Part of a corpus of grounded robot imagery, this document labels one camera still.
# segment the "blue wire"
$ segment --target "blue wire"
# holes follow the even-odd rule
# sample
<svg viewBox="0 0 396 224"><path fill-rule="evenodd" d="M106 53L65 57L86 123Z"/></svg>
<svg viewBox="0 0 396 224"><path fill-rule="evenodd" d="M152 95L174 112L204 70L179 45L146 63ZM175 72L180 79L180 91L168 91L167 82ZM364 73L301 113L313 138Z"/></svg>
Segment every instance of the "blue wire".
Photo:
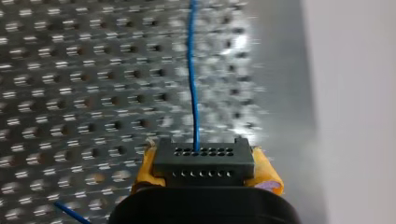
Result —
<svg viewBox="0 0 396 224"><path fill-rule="evenodd" d="M189 16L189 31L187 37L187 63L189 67L189 82L191 92L191 106L192 115L194 119L194 133L193 133L193 148L198 152L199 147L199 112L198 112L198 97L197 90L195 89L195 70L194 70L194 28L195 28L195 13L196 13L196 0L190 0L190 16Z"/></svg>
<svg viewBox="0 0 396 224"><path fill-rule="evenodd" d="M61 204L60 202L55 202L54 205L61 209L62 211L64 211L67 215L69 215L70 217L72 217L73 219L77 220L79 223L81 224L91 224L90 221L88 221L87 219L85 219L84 217L80 216L79 214L77 214L75 211L67 208L66 206L64 206L63 204Z"/></svg>

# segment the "perforated metal sheet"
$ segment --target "perforated metal sheet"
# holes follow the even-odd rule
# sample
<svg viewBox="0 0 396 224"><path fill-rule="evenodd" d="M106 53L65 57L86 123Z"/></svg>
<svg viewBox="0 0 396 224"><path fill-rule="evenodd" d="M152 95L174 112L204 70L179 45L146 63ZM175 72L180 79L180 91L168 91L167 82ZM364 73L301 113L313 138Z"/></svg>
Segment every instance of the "perforated metal sheet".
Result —
<svg viewBox="0 0 396 224"><path fill-rule="evenodd" d="M148 137L191 141L188 3L0 2L1 223L75 223L56 200L106 223ZM322 223L298 1L199 4L202 140L262 145L303 222Z"/></svg>
<svg viewBox="0 0 396 224"><path fill-rule="evenodd" d="M128 195L146 138L190 141L189 1L3 0L0 219L62 223L60 200L104 223ZM202 1L196 68L203 141L253 128L240 1Z"/></svg>

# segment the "metal surface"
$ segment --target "metal surface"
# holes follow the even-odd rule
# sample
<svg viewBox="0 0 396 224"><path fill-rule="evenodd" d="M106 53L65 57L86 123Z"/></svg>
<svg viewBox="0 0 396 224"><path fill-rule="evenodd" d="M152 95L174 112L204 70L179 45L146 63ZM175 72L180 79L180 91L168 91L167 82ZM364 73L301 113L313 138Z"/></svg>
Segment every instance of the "metal surface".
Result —
<svg viewBox="0 0 396 224"><path fill-rule="evenodd" d="M323 221L299 3L200 3L203 141L242 135L264 146L305 223ZM51 205L60 200L105 223L129 193L147 137L191 141L187 8L1 1L0 220L71 222Z"/></svg>

